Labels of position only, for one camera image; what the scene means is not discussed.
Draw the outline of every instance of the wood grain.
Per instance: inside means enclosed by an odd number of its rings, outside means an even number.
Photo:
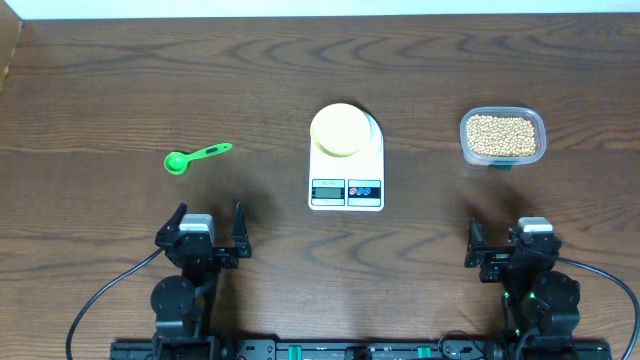
[[[464,269],[466,222],[496,239],[546,216],[562,254],[640,289],[640,16],[424,16],[29,22],[0,102],[0,358],[64,356],[68,326],[104,283],[154,250],[179,202],[228,241],[247,208],[254,258],[224,274],[217,326],[281,338],[438,338],[500,325],[499,285]],[[308,126],[333,102],[385,134],[386,208],[312,212]],[[549,148],[500,171],[464,162],[476,106],[538,111]],[[232,142],[166,174],[172,150]],[[576,335],[631,332],[613,284],[581,283]],[[101,298],[74,340],[105,359],[153,334],[155,260]]]

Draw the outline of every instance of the plastic container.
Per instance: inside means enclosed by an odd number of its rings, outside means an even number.
[[[467,122],[473,115],[490,115],[496,117],[520,117],[530,121],[533,125],[533,136],[535,138],[537,152],[535,155],[526,157],[506,157],[506,156],[484,156],[479,155],[471,150],[469,146],[469,138],[467,137]],[[472,165],[524,165],[534,163],[544,155],[547,150],[547,136],[544,132],[544,123],[538,113],[531,109],[508,107],[508,106],[492,106],[475,108],[469,111],[460,122],[460,142],[462,143],[462,152],[464,159]]]

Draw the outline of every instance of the measuring spoon handle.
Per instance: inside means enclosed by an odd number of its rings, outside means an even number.
[[[202,158],[213,156],[213,155],[222,154],[223,152],[227,152],[231,150],[232,146],[233,145],[231,145],[231,143],[222,143],[222,144],[212,145],[189,154],[188,155],[189,160],[197,160],[197,159],[202,159]]]

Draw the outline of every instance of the digital kitchen scale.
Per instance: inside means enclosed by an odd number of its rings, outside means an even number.
[[[333,104],[311,123],[309,207],[380,211],[384,207],[384,139],[373,117]]]

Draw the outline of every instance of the black cable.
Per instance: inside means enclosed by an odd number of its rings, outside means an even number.
[[[449,355],[445,355],[444,351],[442,350],[442,341],[444,341],[445,338],[449,337],[451,334],[453,333],[459,333],[459,334],[463,334],[464,336],[466,336],[469,341],[471,341],[471,343],[473,344],[473,346],[475,346],[475,348],[480,351],[480,353],[482,354],[482,356],[477,357],[475,359],[471,359],[471,360],[482,360],[484,359],[484,351],[482,351],[482,349],[480,349],[480,346],[478,346],[478,344],[475,342],[475,340],[473,340],[473,338],[471,337],[471,335],[467,334],[466,332],[462,331],[462,330],[451,330],[448,333],[444,334],[440,340],[438,340],[438,351],[440,351],[440,353],[442,354],[442,356],[449,358],[449,359],[453,359],[452,357],[449,357]]]
[[[142,267],[150,263],[151,260],[155,259],[158,255],[160,255],[162,251],[163,249],[156,250],[153,254],[149,255],[148,258],[144,259],[144,261],[142,261],[140,264],[134,266],[133,268],[131,268],[131,270],[111,280],[107,285],[105,285],[102,289],[100,289],[100,291],[98,291],[95,295],[93,295],[93,297],[91,297],[89,301],[87,301],[87,304],[82,308],[82,310],[80,310],[80,312],[78,313],[78,316],[76,316],[76,319],[73,321],[73,324],[71,324],[71,327],[69,328],[69,333],[67,334],[67,344],[66,344],[67,360],[73,360],[73,356],[71,356],[71,339],[73,339],[73,333],[75,333],[76,327],[78,327],[78,323],[80,323],[80,319],[82,319],[82,317],[87,312],[87,310],[89,310],[89,307],[93,305],[93,303],[96,302],[96,300],[98,300],[100,295],[104,294],[105,291],[109,290],[109,288],[117,284],[120,280],[126,278],[127,276],[133,274],[134,272],[140,270]]]
[[[516,352],[514,356],[515,360],[520,360],[520,356],[522,355],[522,347],[524,346],[524,343],[526,343],[527,339],[533,335],[540,335],[538,328],[532,327],[531,329],[525,331],[525,333],[522,335],[522,337],[520,338],[520,341],[518,341],[518,345],[516,346]]]
[[[640,312],[639,308],[640,305],[638,304],[638,298],[636,297],[636,295],[633,293],[633,290],[631,290],[630,287],[627,286],[627,284],[625,284],[624,282],[622,282],[622,280],[618,279],[617,277],[607,273],[606,271],[600,270],[596,267],[587,265],[587,264],[583,264],[581,262],[578,261],[574,261],[574,260],[569,260],[569,259],[565,259],[565,258],[561,258],[559,256],[551,256],[551,255],[547,255],[544,253],[541,253],[539,251],[535,251],[535,250],[531,250],[529,249],[526,245],[522,244],[520,240],[516,241],[516,246],[525,251],[528,252],[532,255],[535,255],[537,257],[546,259],[546,260],[552,260],[552,261],[557,261],[557,262],[561,262],[564,264],[568,264],[568,265],[573,265],[575,267],[581,268],[583,270],[588,270],[591,271],[593,273],[596,273],[604,278],[607,278],[611,281],[613,281],[614,283],[616,283],[616,285],[620,286],[626,293],[627,295],[629,295],[629,298],[631,298],[631,302],[633,303],[633,309],[635,312],[635,325],[633,327],[633,333],[631,334],[631,340],[629,341],[629,345],[627,346],[627,350],[624,352],[624,355],[622,355],[622,360],[627,360],[629,359],[629,356],[631,356],[631,352],[633,352],[633,348],[636,346],[636,342],[638,341],[638,332],[640,331],[640,318],[638,317],[638,312]]]

